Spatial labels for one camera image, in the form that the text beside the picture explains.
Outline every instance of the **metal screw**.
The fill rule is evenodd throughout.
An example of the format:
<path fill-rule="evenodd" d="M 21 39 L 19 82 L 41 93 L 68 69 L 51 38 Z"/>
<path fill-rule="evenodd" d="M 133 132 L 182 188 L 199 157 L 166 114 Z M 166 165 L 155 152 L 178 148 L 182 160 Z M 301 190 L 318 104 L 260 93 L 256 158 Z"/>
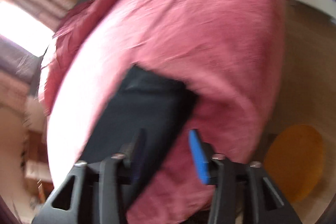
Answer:
<path fill-rule="evenodd" d="M 85 165 L 87 165 L 87 162 L 84 161 L 84 160 L 79 160 L 78 162 L 75 163 L 76 167 L 82 167 L 82 166 L 85 166 Z"/>
<path fill-rule="evenodd" d="M 260 168 L 260 167 L 262 167 L 263 165 L 262 165 L 262 163 L 259 162 L 259 161 L 253 161 L 253 162 L 250 163 L 250 166 L 251 166 L 252 168 Z"/>
<path fill-rule="evenodd" d="M 212 159 L 213 160 L 223 160 L 225 159 L 225 155 L 216 153 L 212 155 Z"/>
<path fill-rule="evenodd" d="M 112 155 L 111 158 L 115 159 L 115 160 L 122 160 L 122 159 L 126 158 L 126 155 L 124 153 L 115 153 L 115 154 Z"/>

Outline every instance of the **beige carpet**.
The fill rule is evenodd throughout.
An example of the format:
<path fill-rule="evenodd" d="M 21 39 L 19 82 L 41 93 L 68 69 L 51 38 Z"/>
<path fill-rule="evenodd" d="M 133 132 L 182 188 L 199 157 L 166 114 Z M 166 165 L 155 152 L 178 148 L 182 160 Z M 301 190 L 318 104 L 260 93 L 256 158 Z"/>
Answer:
<path fill-rule="evenodd" d="M 282 86 L 265 131 L 278 134 L 292 124 L 306 123 L 323 136 L 323 178 L 293 205 L 303 224 L 311 224 L 336 193 L 336 25 L 308 6 L 287 4 Z"/>

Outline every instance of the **sunlight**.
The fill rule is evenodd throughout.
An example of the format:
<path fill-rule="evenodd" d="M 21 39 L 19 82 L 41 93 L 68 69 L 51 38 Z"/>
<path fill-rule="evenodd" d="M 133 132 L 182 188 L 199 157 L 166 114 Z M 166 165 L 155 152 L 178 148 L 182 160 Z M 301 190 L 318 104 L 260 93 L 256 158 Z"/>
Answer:
<path fill-rule="evenodd" d="M 19 7 L 0 1 L 0 34 L 33 55 L 41 56 L 54 32 Z"/>

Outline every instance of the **pink blanket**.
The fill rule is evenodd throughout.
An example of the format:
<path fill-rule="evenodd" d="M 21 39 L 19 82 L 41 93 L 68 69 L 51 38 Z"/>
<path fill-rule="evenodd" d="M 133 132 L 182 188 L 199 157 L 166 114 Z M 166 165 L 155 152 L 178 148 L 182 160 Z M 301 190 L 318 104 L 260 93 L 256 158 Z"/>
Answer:
<path fill-rule="evenodd" d="M 200 95 L 162 168 L 128 211 L 130 224 L 177 223 L 206 206 L 213 188 L 196 176 L 190 128 L 231 160 L 248 161 L 278 91 L 281 0 L 119 0 L 81 46 L 48 125 L 57 187 L 133 63 L 185 82 Z"/>
<path fill-rule="evenodd" d="M 39 100 L 44 112 L 53 109 L 58 89 L 78 49 L 118 0 L 90 0 L 75 6 L 60 22 L 43 58 L 39 86 Z"/>

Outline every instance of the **orange circle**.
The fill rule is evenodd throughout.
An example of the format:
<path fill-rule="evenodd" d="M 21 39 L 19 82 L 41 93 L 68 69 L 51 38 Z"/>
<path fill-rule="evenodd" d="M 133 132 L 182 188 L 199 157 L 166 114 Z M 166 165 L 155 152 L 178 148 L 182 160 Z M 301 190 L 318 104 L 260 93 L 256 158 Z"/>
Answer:
<path fill-rule="evenodd" d="M 264 167 L 289 202 L 301 201 L 322 177 L 323 140 L 305 124 L 288 127 L 269 148 Z"/>

